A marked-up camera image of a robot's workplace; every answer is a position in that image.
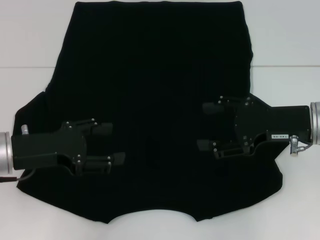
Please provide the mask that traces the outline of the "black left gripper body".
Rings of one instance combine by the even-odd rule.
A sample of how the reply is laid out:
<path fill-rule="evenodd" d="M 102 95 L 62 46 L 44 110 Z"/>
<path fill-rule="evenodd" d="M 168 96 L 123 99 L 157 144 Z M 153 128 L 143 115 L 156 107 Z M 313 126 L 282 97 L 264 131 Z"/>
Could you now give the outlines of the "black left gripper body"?
<path fill-rule="evenodd" d="M 12 136 L 13 168 L 33 170 L 59 166 L 67 168 L 72 175 L 81 175 L 87 160 L 83 126 L 83 123 L 65 121 L 55 132 Z"/>

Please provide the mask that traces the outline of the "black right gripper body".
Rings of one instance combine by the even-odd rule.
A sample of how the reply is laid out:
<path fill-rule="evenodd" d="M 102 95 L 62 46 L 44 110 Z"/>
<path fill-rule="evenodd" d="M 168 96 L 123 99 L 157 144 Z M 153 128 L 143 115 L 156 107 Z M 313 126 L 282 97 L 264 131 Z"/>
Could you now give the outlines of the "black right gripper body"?
<path fill-rule="evenodd" d="M 308 106 L 272 107 L 257 97 L 245 100 L 236 109 L 235 134 L 243 151 L 253 153 L 265 142 L 289 144 L 290 137 L 310 144 Z"/>

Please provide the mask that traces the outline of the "black shirt with white print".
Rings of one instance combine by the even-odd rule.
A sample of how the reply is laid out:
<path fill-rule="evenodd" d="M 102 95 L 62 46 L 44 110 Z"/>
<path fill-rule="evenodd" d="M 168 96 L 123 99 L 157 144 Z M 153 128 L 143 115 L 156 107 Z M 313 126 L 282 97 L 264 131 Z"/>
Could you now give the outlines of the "black shirt with white print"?
<path fill-rule="evenodd" d="M 20 191 L 101 222 L 146 210 L 210 219 L 257 204 L 283 185 L 274 153 L 216 160 L 198 139 L 233 142 L 231 115 L 203 103 L 247 97 L 253 57 L 243 4 L 77 2 L 46 90 L 17 111 L 14 134 L 65 121 L 112 123 L 88 153 L 125 152 L 110 174 L 38 169 Z"/>

